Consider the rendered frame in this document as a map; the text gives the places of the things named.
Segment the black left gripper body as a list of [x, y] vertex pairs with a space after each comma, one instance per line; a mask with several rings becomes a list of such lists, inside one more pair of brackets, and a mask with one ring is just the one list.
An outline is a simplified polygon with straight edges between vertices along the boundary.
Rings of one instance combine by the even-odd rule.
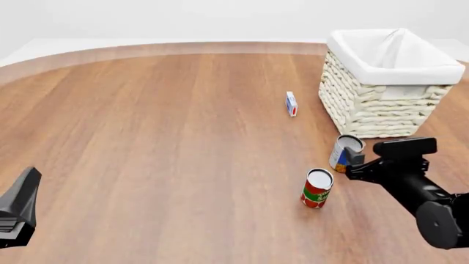
[[35, 228], [35, 213], [23, 216], [0, 211], [0, 248], [27, 246]]

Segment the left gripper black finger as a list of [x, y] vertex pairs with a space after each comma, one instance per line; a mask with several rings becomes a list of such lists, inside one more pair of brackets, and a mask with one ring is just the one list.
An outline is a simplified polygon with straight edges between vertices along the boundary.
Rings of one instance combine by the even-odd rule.
[[0, 227], [14, 227], [24, 222], [36, 227], [36, 198], [42, 174], [27, 167], [0, 197]]

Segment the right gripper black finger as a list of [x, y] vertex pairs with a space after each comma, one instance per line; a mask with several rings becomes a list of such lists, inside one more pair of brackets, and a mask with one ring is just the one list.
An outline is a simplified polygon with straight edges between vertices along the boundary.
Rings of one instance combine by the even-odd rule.
[[362, 152], [354, 151], [351, 147], [344, 148], [345, 160], [347, 166], [355, 166], [364, 164], [365, 154]]

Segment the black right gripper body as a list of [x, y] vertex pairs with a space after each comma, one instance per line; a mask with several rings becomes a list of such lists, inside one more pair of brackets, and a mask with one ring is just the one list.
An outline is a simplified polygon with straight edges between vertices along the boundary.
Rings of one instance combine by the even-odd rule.
[[384, 181], [389, 161], [382, 158], [367, 162], [365, 164], [349, 165], [346, 167], [345, 175], [349, 180], [360, 181]]

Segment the blue and white soup tin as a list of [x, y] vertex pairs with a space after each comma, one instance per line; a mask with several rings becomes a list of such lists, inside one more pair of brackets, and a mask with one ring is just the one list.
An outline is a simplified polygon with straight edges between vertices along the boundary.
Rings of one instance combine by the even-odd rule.
[[359, 138], [351, 135], [341, 135], [339, 136], [333, 146], [333, 150], [330, 154], [329, 164], [330, 166], [339, 173], [346, 172], [346, 160], [344, 148], [351, 147], [354, 151], [362, 152], [365, 147], [364, 142]]

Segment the woven basket with white liner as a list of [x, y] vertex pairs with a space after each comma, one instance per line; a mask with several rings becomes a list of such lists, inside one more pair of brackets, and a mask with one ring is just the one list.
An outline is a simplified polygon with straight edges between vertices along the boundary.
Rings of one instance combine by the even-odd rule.
[[465, 66], [410, 30], [336, 30], [318, 95], [340, 134], [412, 136]]

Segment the small blue white food box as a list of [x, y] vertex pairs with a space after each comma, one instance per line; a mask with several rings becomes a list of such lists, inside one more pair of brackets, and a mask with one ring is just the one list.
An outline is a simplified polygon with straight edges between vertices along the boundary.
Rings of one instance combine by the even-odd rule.
[[296, 98], [295, 98], [293, 92], [286, 92], [285, 104], [286, 104], [289, 116], [291, 116], [291, 117], [297, 116], [298, 103], [296, 101]]

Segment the red and green sauce tin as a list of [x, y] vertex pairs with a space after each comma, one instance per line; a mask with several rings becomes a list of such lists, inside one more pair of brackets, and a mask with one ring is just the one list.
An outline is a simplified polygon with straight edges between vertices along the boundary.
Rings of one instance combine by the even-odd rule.
[[300, 196], [301, 202], [309, 208], [322, 208], [333, 187], [333, 175], [326, 169], [311, 169], [307, 175]]

